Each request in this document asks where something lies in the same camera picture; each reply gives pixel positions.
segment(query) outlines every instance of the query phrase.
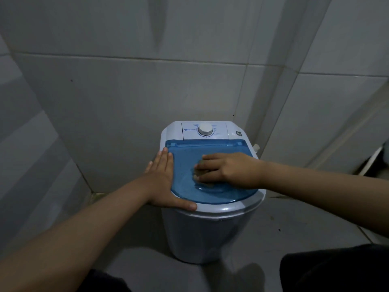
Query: right hand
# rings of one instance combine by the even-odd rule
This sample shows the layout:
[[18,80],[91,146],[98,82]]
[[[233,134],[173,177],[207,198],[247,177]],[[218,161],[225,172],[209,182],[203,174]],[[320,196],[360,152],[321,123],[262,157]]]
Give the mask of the right hand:
[[225,181],[240,188],[260,188],[261,170],[264,162],[241,152],[203,155],[194,166],[198,170],[212,170],[197,177],[198,182]]

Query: white washing machine body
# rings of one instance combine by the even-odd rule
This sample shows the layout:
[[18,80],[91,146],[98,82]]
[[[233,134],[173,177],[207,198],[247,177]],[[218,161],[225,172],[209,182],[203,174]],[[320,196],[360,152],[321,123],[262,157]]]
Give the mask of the white washing machine body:
[[[196,146],[201,147],[202,144],[228,140],[233,143],[232,145],[243,144],[248,148],[246,148],[246,154],[258,158],[246,133],[234,123],[227,121],[173,122],[161,134],[160,150],[167,146],[169,151],[173,151],[176,177],[176,173],[178,174],[176,170],[180,170],[180,159],[177,159],[178,157],[173,150],[177,146],[176,141],[181,144],[185,141],[193,141]],[[192,184],[187,186],[188,192],[192,190],[194,184],[195,182],[192,181]],[[233,195],[232,198],[230,195],[221,199],[219,197],[222,194],[207,195],[205,193],[207,200],[202,202],[205,201],[203,196],[200,198],[197,195],[186,196],[185,186],[181,186],[179,192],[174,191],[172,187],[172,193],[197,203],[197,210],[193,212],[173,208],[162,209],[170,250],[178,259],[194,264],[215,261],[224,256],[266,195],[266,191],[263,189],[247,191],[247,193],[243,193],[243,199],[234,198],[236,195]]]

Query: round button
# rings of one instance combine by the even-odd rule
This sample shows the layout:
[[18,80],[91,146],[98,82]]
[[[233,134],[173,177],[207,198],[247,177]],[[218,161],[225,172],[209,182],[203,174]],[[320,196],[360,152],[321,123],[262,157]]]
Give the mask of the round button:
[[211,135],[212,131],[212,125],[210,123],[201,123],[198,127],[198,132],[204,136]]

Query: bathroom floor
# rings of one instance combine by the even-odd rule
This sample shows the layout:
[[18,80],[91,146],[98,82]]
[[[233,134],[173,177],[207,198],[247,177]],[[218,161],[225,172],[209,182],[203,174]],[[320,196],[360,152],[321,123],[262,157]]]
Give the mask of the bathroom floor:
[[376,240],[367,235],[354,224],[303,202],[266,198],[227,258],[193,265],[174,259],[160,210],[145,206],[117,234],[94,267],[123,278],[133,292],[275,292],[282,291],[279,265],[285,254]]

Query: blue transparent lid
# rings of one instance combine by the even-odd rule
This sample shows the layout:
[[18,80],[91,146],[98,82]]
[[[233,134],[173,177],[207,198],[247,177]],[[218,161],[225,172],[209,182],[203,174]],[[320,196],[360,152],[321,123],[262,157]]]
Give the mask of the blue transparent lid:
[[252,156],[244,140],[168,140],[166,147],[174,156],[172,192],[180,198],[201,204],[227,204],[246,199],[257,191],[234,188],[225,182],[215,183],[210,186],[197,183],[193,179],[193,166],[202,159],[202,155],[216,152],[242,152]]

